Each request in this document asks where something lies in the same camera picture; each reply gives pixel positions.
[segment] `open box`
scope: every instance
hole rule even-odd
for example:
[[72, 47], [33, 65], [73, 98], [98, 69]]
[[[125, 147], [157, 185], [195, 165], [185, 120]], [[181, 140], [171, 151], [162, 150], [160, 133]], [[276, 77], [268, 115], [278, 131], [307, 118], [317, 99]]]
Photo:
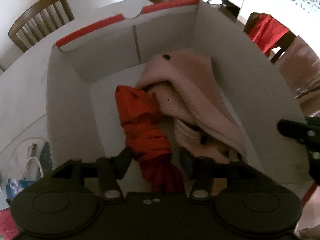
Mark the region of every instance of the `open box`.
[[[125, 135], [116, 86], [135, 86], [155, 54], [192, 49], [212, 58], [222, 97], [244, 137], [248, 164], [303, 197], [303, 186], [312, 180], [306, 149], [276, 127], [280, 119], [306, 121], [276, 67], [238, 26], [199, 0], [174, 0], [140, 11], [84, 27], [52, 48], [46, 106], [53, 167], [73, 158], [95, 162], [117, 155]], [[177, 162], [172, 120], [160, 127]], [[135, 162], [119, 184], [124, 192], [150, 190]]]

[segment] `table surface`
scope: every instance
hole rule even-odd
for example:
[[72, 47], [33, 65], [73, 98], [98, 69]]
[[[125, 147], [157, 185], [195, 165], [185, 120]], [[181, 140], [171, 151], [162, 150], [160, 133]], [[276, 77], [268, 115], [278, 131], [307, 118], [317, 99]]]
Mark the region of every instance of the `table surface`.
[[99, 20], [122, 13], [137, 16], [148, 0], [125, 0], [84, 13], [36, 43], [0, 76], [0, 154], [34, 122], [46, 114], [46, 75], [54, 43]]

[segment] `wooden chair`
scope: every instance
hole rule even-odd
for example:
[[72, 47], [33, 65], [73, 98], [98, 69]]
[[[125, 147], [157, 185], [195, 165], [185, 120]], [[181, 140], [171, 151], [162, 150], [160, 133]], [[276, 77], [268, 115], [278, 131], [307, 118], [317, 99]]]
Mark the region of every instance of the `wooden chair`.
[[[32, 34], [37, 41], [40, 41], [42, 38], [40, 37], [40, 33], [43, 37], [47, 36], [47, 34], [50, 34], [54, 31], [52, 26], [50, 25], [48, 19], [52, 21], [54, 27], [56, 29], [59, 28], [56, 18], [53, 16], [52, 9], [49, 6], [53, 6], [60, 22], [62, 25], [65, 25], [65, 20], [63, 19], [61, 12], [59, 11], [57, 5], [58, 1], [61, 2], [61, 5], [63, 7], [63, 10], [65, 11], [65, 14], [67, 15], [69, 21], [74, 20], [73, 14], [70, 10], [70, 7], [68, 5], [67, 0], [40, 0], [33, 6], [31, 6], [28, 10], [26, 10], [12, 25], [11, 29], [8, 32], [8, 35], [10, 39], [23, 51], [26, 52], [28, 50], [28, 47], [23, 43], [23, 41], [17, 36], [18, 31], [22, 31], [25, 38], [28, 40], [28, 42], [33, 46], [34, 39], [30, 37], [30, 34]], [[37, 14], [40, 14], [44, 25], [39, 21], [39, 18], [36, 16]], [[37, 28], [34, 28], [35, 25], [33, 22], [31, 22], [31, 19], [34, 20], [36, 27], [39, 31], [36, 31]]]
[[[253, 27], [256, 25], [258, 19], [259, 19], [260, 13], [252, 13], [249, 16], [249, 19], [246, 23], [246, 25], [244, 26], [244, 32], [249, 35], [249, 33], [251, 32], [251, 30], [253, 29]], [[276, 44], [281, 48], [278, 53], [273, 56], [273, 58], [271, 59], [271, 62], [274, 64], [282, 55], [282, 53], [284, 53], [289, 46], [291, 45], [291, 43], [293, 42], [294, 38], [296, 37], [296, 35], [293, 34], [293, 32], [291, 32], [290, 30], [283, 35], [277, 42]]]

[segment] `blue plastic wrapper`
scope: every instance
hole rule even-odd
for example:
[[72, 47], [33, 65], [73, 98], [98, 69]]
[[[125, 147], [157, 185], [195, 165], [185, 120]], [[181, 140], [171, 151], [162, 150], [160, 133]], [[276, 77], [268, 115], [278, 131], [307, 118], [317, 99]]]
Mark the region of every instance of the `blue plastic wrapper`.
[[13, 200], [17, 194], [34, 183], [35, 181], [8, 179], [8, 184], [6, 186], [7, 199]]

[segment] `metal screw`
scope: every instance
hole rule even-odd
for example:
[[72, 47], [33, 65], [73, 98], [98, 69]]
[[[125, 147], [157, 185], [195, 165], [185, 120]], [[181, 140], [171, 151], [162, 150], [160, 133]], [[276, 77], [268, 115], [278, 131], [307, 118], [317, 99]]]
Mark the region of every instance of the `metal screw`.
[[203, 189], [198, 189], [198, 190], [195, 190], [192, 195], [195, 197], [195, 198], [205, 198], [208, 196], [208, 192], [203, 190]]
[[150, 199], [145, 199], [143, 201], [143, 203], [146, 204], [146, 205], [150, 205], [152, 203], [152, 201]]
[[307, 134], [308, 134], [308, 136], [310, 136], [310, 137], [313, 137], [313, 136], [316, 135], [315, 131], [312, 131], [312, 130], [308, 131]]
[[106, 198], [118, 198], [120, 197], [121, 193], [117, 190], [108, 190], [104, 193]]
[[320, 159], [320, 153], [319, 152], [313, 152], [311, 155], [315, 160]]

